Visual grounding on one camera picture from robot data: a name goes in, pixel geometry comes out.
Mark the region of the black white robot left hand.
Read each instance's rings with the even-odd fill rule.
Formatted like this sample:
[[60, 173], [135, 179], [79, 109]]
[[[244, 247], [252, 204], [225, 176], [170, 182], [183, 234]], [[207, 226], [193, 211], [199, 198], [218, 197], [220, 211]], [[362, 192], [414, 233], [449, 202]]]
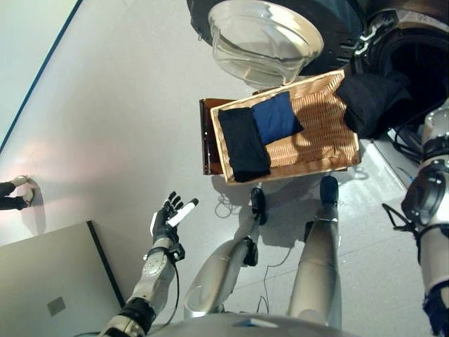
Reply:
[[150, 232], [153, 244], [161, 239], [169, 239], [172, 245], [179, 242], [177, 234], [178, 225], [199, 204], [197, 198], [193, 198], [186, 204], [176, 192], [171, 192], [162, 204], [162, 207], [154, 213], [150, 224]]

